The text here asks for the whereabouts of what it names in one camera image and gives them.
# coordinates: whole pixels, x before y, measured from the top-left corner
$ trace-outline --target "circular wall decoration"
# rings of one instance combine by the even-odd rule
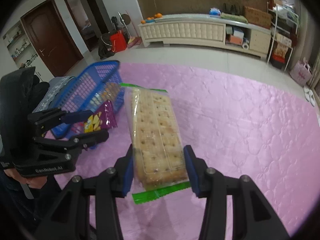
[[[130,19],[129,15],[124,13],[121,15],[121,17],[124,20],[125,25],[129,25],[131,23],[131,19]]]

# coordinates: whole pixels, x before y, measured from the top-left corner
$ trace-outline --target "green towel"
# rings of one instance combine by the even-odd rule
[[[221,19],[226,19],[226,20],[231,20],[231,21],[236,21],[236,22],[241,22],[241,23],[248,23],[248,20],[242,15],[221,13],[220,17],[221,17]]]

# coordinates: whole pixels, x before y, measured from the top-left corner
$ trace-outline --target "person's finger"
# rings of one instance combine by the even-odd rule
[[[17,172],[16,169],[7,169],[4,170],[4,173],[8,176],[11,177],[13,179],[15,179],[16,181],[22,183],[22,184],[26,184],[27,183],[27,179],[22,177],[19,172]]]
[[[27,179],[27,184],[29,185],[29,187],[37,188],[37,189],[41,189],[44,186],[44,184],[46,184],[46,182],[47,182],[47,177],[37,177],[37,178]]]

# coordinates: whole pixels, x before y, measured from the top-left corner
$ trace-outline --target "paper towel roll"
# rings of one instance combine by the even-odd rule
[[[242,48],[243,49],[249,49],[248,43],[246,43],[246,42],[242,43]]]

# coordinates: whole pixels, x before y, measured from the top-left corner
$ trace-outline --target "pink tablecloth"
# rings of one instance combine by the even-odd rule
[[[183,144],[224,175],[248,174],[294,233],[320,188],[320,128],[310,103],[257,81],[200,68],[125,63],[120,74],[123,82],[166,89]],[[56,176],[61,187],[75,174],[96,176],[125,155],[131,140],[124,108],[116,119],[118,128],[107,142],[83,151],[75,172]],[[117,206],[124,239],[190,240],[198,238],[205,200],[186,189],[141,205],[129,194]],[[94,207],[92,199],[93,225]],[[226,239],[231,236],[229,216]]]

